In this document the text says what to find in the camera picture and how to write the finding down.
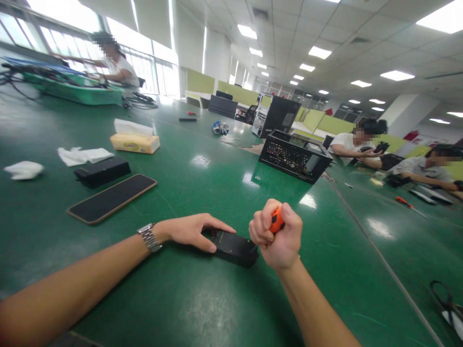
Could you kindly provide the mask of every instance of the person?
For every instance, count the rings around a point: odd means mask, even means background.
[[[436,145],[424,157],[408,158],[391,168],[388,172],[412,181],[440,186],[450,194],[463,200],[463,192],[454,184],[453,179],[444,166],[463,160],[463,150],[454,145]]]
[[[341,157],[344,165],[357,158],[369,167],[380,169],[382,166],[380,156],[383,153],[374,153],[376,146],[371,140],[383,133],[387,133],[387,122],[368,118],[357,124],[354,133],[336,135],[328,151]],[[360,149],[363,147],[371,147],[371,149],[361,152]]]
[[[282,208],[285,227],[274,235],[269,228],[278,207]],[[235,233],[209,214],[150,224],[6,298],[0,302],[0,346],[46,345],[80,320],[152,251],[169,241],[214,253],[214,243],[201,234],[204,227]],[[263,210],[254,214],[249,233],[265,262],[280,278],[305,344],[360,346],[298,257],[302,220],[291,207],[268,200]]]
[[[85,61],[93,62],[97,67],[107,68],[109,75],[100,75],[105,77],[108,81],[119,82],[127,87],[131,87],[134,91],[137,91],[140,87],[140,82],[135,73],[134,68],[127,61],[125,54],[122,52],[119,44],[114,38],[105,32],[97,32],[92,34],[93,42],[100,46],[104,55],[105,60],[91,60],[82,59],[73,56],[66,56],[56,54],[62,59],[74,60],[78,63],[84,64]]]

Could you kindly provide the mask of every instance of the green plastic basket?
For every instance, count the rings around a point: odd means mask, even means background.
[[[122,105],[122,93],[124,89],[114,86],[109,86],[107,89],[85,87],[85,85],[98,85],[98,82],[85,76],[65,75],[82,85],[82,87],[58,82],[35,74],[23,73],[25,81],[31,83],[35,89],[45,94],[75,101],[84,105]]]

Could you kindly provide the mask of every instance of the screwdriver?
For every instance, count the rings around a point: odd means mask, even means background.
[[[395,198],[399,203],[402,203],[404,205],[406,205],[408,208],[412,209],[413,211],[415,211],[416,213],[418,214],[421,214],[424,218],[427,218],[427,216],[423,213],[421,213],[420,211],[418,211],[416,208],[414,208],[412,205],[410,205],[404,198],[401,198],[401,197],[396,197]]]

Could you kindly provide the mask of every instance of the computer tower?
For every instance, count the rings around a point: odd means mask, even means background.
[[[300,103],[274,95],[269,107],[259,104],[252,132],[260,138],[267,138],[275,129],[288,133],[299,108]]]

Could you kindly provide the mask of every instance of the black hair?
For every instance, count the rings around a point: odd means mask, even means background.
[[[358,123],[357,127],[367,135],[381,135],[387,133],[387,121],[366,118]]]
[[[463,150],[455,145],[436,145],[433,149],[426,153],[424,157],[429,158],[432,152],[437,152],[439,157],[460,158],[463,160]]]
[[[92,41],[98,46],[102,47],[103,45],[112,45],[118,54],[120,54],[124,59],[127,59],[125,54],[122,52],[120,45],[112,37],[111,34],[105,31],[99,31],[91,35]]]

